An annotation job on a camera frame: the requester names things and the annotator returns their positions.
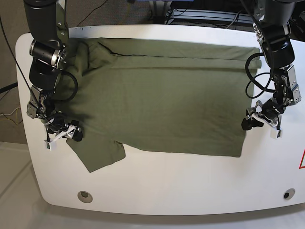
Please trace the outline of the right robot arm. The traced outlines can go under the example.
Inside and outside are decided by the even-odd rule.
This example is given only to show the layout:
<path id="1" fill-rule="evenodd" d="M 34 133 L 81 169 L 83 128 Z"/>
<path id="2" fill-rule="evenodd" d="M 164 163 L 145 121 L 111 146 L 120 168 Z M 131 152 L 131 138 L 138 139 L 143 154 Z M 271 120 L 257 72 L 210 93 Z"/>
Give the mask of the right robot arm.
<path id="1" fill-rule="evenodd" d="M 55 105 L 71 101 L 77 91 L 76 77 L 65 71 L 66 46 L 69 30 L 66 22 L 66 2 L 64 0 L 25 0 L 24 8 L 28 27 L 33 41 L 29 54 L 32 56 L 29 80 L 30 100 L 27 104 L 27 115 L 40 119 L 46 130 L 46 143 L 66 138 L 80 142 L 83 133 L 79 122 L 66 122 L 66 115 L 56 111 Z M 60 76 L 68 76 L 74 83 L 72 94 L 62 100 L 53 98 Z"/>

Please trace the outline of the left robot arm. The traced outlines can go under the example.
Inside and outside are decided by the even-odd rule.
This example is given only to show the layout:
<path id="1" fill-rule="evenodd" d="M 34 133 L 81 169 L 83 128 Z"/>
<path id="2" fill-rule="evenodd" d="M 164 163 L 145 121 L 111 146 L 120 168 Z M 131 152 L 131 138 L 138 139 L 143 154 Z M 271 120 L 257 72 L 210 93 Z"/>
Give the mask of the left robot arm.
<path id="1" fill-rule="evenodd" d="M 252 54 L 245 63 L 245 72 L 249 82 L 261 91 L 271 93 L 265 103 L 258 100 L 254 107 L 246 110 L 241 126 L 245 131 L 269 124 L 278 133 L 281 132 L 281 116 L 286 108 L 301 101 L 299 85 L 296 81 L 293 62 L 295 53 L 290 41 L 289 20 L 293 15 L 296 0 L 259 0 L 256 9 L 251 11 L 245 1 L 241 1 L 245 11 L 253 20 L 253 28 L 261 47 L 260 53 Z M 263 56 L 270 70 L 268 83 L 274 83 L 274 89 L 263 86 L 257 76 L 250 73 L 250 62 Z"/>

